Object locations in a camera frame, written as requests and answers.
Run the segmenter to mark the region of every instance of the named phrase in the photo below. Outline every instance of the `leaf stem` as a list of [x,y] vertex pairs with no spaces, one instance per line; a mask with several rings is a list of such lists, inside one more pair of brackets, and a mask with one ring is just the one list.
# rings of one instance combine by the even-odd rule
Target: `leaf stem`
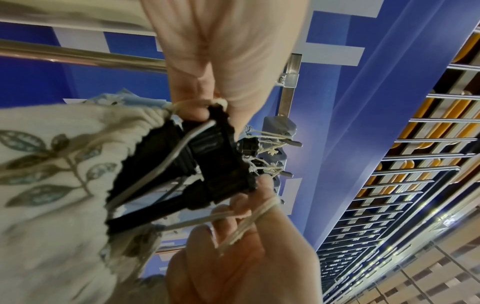
[[79,174],[79,171],[77,169],[77,165],[74,164],[69,158],[68,156],[65,157],[65,161],[67,162],[67,164],[70,166],[73,174],[75,175],[75,177],[78,179],[78,181],[80,182],[81,184],[81,187],[85,190],[85,192],[88,194],[88,195],[92,195],[92,193],[90,192],[89,188],[87,187],[87,183],[80,177],[80,174]]

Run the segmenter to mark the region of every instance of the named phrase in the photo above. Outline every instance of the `leaf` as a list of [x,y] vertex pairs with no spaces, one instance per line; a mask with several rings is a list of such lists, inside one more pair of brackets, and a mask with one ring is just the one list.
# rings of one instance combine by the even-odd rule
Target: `leaf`
[[90,168],[86,173],[86,179],[94,180],[94,179],[100,178],[105,173],[113,172],[116,167],[117,167],[117,164],[114,164],[114,163],[103,163],[103,164],[95,165],[92,168]]
[[0,185],[29,185],[54,176],[62,171],[68,170],[59,168],[56,165],[45,165],[20,173],[0,177]]
[[11,161],[10,163],[8,163],[6,168],[8,170],[13,170],[13,169],[23,169],[23,168],[33,167],[43,163],[44,161],[50,159],[51,157],[52,156],[48,154],[27,155]]
[[37,207],[53,203],[74,189],[74,187],[57,185],[36,186],[9,200],[6,207]]
[[25,132],[0,130],[0,142],[12,150],[23,152],[39,152],[47,149],[42,139]]
[[70,139],[65,134],[59,134],[51,140],[51,149],[55,152],[61,151],[68,147],[70,144]]
[[75,162],[81,163],[86,161],[87,159],[91,159],[92,157],[99,156],[102,153],[102,145],[88,147],[85,150],[80,151],[75,156]]

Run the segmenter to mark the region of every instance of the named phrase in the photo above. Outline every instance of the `hand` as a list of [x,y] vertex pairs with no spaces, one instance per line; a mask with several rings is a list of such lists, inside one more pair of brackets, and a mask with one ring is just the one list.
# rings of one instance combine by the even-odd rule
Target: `hand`
[[[238,214],[272,198],[273,180],[263,175],[258,190],[238,195],[230,207]],[[229,218],[212,223],[217,243],[238,224]],[[278,207],[264,214],[241,240],[219,256],[210,228],[196,227],[186,248],[171,259],[166,285],[172,304],[321,303],[319,259]]]
[[[167,62],[173,103],[228,101],[237,134],[266,102],[303,24],[308,0],[142,0]],[[190,102],[184,119],[208,118]]]

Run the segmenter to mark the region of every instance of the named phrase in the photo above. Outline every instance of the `leaf-patterned fabric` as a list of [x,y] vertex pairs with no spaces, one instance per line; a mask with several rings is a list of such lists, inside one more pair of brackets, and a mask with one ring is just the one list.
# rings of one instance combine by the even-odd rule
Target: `leaf-patterned fabric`
[[168,118],[84,104],[0,111],[1,302],[105,303],[116,285],[114,303],[142,303],[139,290],[166,300],[137,280],[159,237],[144,226],[108,246],[104,206],[122,161]]

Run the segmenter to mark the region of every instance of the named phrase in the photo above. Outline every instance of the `black cable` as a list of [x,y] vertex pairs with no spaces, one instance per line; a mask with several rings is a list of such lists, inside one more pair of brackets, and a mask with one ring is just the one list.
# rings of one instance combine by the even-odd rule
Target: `black cable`
[[156,200],[152,205],[158,204],[166,200],[172,193],[177,191],[180,187],[182,187],[187,180],[186,176],[183,176],[179,179],[178,184],[176,184],[174,187],[172,187],[169,191],[167,191],[164,195],[162,195],[158,200]]
[[106,222],[108,225],[108,233],[113,235],[130,230],[171,215],[185,209],[186,207],[187,204],[185,203],[183,196],[179,195],[166,200],[161,204],[153,204],[121,217],[108,220]]

